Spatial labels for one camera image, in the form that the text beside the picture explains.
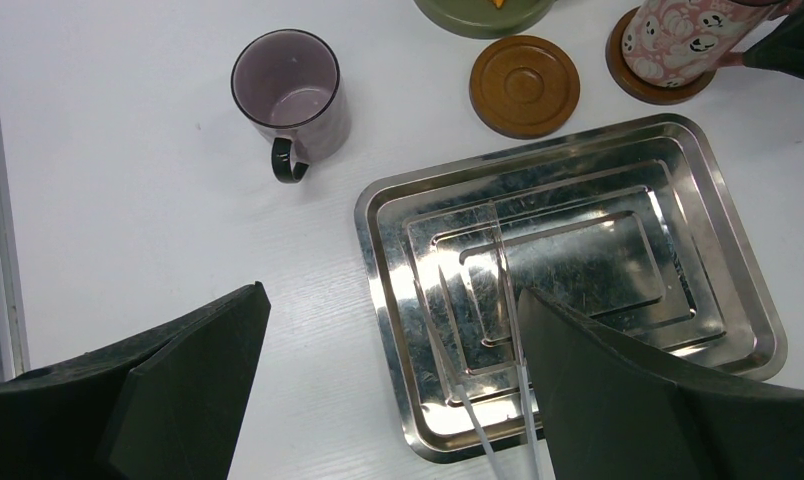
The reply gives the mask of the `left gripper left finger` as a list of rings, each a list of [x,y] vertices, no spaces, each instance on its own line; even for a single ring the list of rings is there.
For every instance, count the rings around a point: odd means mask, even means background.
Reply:
[[[0,479],[224,479],[271,312],[259,283],[0,382]]]

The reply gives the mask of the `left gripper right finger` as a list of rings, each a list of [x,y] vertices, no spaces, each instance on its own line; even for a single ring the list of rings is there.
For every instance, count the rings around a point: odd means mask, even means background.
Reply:
[[[703,367],[537,289],[520,339],[559,479],[804,479],[804,390]]]

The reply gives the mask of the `grey purple mug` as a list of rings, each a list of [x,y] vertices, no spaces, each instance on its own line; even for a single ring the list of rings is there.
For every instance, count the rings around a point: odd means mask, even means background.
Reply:
[[[335,155],[351,131],[339,60],[319,36],[268,32],[238,55],[230,91],[239,111],[271,142],[271,169],[284,184]]]

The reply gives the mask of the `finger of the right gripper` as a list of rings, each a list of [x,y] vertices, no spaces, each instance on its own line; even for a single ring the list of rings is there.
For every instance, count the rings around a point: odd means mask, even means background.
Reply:
[[[743,54],[748,68],[772,70],[804,80],[804,4]]]

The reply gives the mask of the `brown wooden coaster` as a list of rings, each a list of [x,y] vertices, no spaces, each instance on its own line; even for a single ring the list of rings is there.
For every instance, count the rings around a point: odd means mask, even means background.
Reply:
[[[560,129],[580,99],[578,70],[554,43],[514,35],[487,46],[469,80],[473,110],[492,130],[515,139],[536,139]]]
[[[712,82],[716,75],[715,71],[704,72],[694,81],[683,86],[666,88],[644,81],[628,67],[623,55],[621,40],[638,10],[639,8],[635,7],[627,11],[619,19],[608,37],[605,59],[613,80],[628,95],[652,105],[676,105],[698,95]]]

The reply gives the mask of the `metal serving tongs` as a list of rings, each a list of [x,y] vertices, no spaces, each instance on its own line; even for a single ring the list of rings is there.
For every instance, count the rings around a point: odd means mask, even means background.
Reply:
[[[529,479],[542,478],[534,399],[495,203],[421,214],[407,222],[406,232],[428,333],[495,477],[504,479],[507,471],[473,401],[514,392],[510,417],[522,423],[521,470]]]

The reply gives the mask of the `pink floral mug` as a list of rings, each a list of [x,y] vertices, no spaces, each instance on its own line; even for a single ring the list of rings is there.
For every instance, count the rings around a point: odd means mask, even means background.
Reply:
[[[800,1],[650,0],[622,36],[628,67],[659,87],[679,87],[715,69],[753,29]]]

